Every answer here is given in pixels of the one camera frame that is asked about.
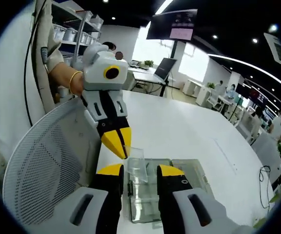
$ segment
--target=gold bracelet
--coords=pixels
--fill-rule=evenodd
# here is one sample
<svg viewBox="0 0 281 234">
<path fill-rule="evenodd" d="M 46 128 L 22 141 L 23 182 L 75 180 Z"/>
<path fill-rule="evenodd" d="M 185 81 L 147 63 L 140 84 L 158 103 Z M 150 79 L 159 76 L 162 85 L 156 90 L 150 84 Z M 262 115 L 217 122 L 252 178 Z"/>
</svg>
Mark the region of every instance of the gold bracelet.
<svg viewBox="0 0 281 234">
<path fill-rule="evenodd" d="M 70 90 L 71 94 L 73 94 L 73 95 L 74 95 L 74 93 L 71 90 L 71 82 L 72 82 L 73 78 L 75 77 L 75 75 L 78 74 L 78 73 L 82 73 L 82 72 L 81 71 L 74 72 L 73 75 L 71 76 L 70 81 L 69 81 L 69 90 Z"/>
</svg>

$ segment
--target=black ceiling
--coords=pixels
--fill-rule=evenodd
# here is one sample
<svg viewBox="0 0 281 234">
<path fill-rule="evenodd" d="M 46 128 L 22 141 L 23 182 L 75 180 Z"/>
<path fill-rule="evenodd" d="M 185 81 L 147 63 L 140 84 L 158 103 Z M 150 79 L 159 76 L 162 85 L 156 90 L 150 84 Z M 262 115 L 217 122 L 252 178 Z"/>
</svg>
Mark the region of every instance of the black ceiling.
<svg viewBox="0 0 281 234">
<path fill-rule="evenodd" d="M 109 0 L 108 3 L 103 3 L 102 0 L 75 0 L 75 2 L 84 9 L 99 14 L 104 24 L 140 27 L 148 24 L 164 0 Z M 198 9 L 191 41 L 197 47 L 207 53 L 217 54 L 196 39 L 200 37 L 220 51 L 221 55 L 253 64 L 281 80 L 281 65 L 274 61 L 263 35 L 273 23 L 278 23 L 280 29 L 281 9 L 277 5 L 258 0 L 174 0 L 164 12 L 184 9 Z M 213 39 L 212 35 L 217 35 L 218 39 Z M 259 42 L 254 44 L 253 38 L 257 38 Z M 236 62 L 221 58 L 212 59 L 227 68 L 232 67 L 233 71 L 259 84 L 281 100 L 281 85 L 270 76 Z M 273 102 L 274 98 L 271 95 L 263 93 Z"/>
</svg>

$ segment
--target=desk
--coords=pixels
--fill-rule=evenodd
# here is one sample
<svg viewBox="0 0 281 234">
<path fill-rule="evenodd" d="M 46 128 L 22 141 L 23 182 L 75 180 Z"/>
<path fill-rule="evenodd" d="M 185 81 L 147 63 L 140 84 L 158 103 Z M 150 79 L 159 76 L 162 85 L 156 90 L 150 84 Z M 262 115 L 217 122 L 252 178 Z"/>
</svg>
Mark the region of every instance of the desk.
<svg viewBox="0 0 281 234">
<path fill-rule="evenodd" d="M 139 73 L 145 73 L 145 74 L 154 74 L 156 69 L 150 67 L 148 70 L 141 69 L 141 68 L 134 68 L 134 67 L 129 67 L 128 68 L 129 72 L 139 72 Z"/>
<path fill-rule="evenodd" d="M 203 87 L 203 85 L 201 83 L 195 82 L 191 79 L 188 79 L 185 83 L 185 86 L 183 88 L 183 93 L 197 98 L 197 96 L 199 95 L 200 89 L 201 87 Z"/>
<path fill-rule="evenodd" d="M 220 113 L 185 102 L 123 91 L 132 131 L 131 146 L 144 150 L 145 158 L 192 159 L 200 161 L 215 198 L 226 207 L 229 218 L 252 225 L 265 217 L 259 194 L 257 155 L 242 135 Z M 104 145 L 97 170 L 123 161 Z M 267 175 L 262 182 L 262 201 L 267 204 Z M 269 199 L 273 197 L 271 186 Z M 130 206 L 123 199 L 117 233 L 162 234 L 152 223 L 133 224 Z"/>
<path fill-rule="evenodd" d="M 230 106 L 233 104 L 233 102 L 231 102 L 230 100 L 227 100 L 226 98 L 224 98 L 223 96 L 219 95 L 218 99 L 221 100 L 224 104 L 223 107 L 220 110 L 220 113 L 224 116 L 225 115 L 225 106 Z"/>
<path fill-rule="evenodd" d="M 162 89 L 160 92 L 160 97 L 163 97 L 164 90 L 167 84 L 161 78 L 154 75 L 156 69 L 150 67 L 148 70 L 144 70 L 141 68 L 129 67 L 128 71 L 133 73 L 136 82 L 146 82 L 146 83 L 161 85 Z"/>
</svg>

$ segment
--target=potted plant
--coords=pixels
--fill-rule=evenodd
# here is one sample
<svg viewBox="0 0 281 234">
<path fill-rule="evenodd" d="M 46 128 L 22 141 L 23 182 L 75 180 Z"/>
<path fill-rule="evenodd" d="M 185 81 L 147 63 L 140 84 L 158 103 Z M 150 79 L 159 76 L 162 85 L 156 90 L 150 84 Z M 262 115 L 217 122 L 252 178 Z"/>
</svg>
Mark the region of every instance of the potted plant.
<svg viewBox="0 0 281 234">
<path fill-rule="evenodd" d="M 215 84 L 214 83 L 207 83 L 207 85 L 206 85 L 208 88 L 210 88 L 210 89 L 215 89 Z"/>
<path fill-rule="evenodd" d="M 153 61 L 152 60 L 146 60 L 144 61 L 144 63 L 142 64 L 142 68 L 144 69 L 149 69 L 150 67 L 153 66 Z"/>
</svg>

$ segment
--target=human hand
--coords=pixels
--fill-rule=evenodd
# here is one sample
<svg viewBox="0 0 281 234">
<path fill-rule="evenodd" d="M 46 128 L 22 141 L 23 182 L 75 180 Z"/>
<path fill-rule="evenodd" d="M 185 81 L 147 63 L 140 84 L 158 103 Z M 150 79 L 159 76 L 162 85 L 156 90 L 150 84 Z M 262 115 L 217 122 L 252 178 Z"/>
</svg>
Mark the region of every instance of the human hand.
<svg viewBox="0 0 281 234">
<path fill-rule="evenodd" d="M 70 90 L 72 93 L 74 93 L 77 96 L 81 96 L 84 90 L 83 80 L 84 80 L 83 73 L 80 72 L 76 74 L 71 81 Z"/>
</svg>

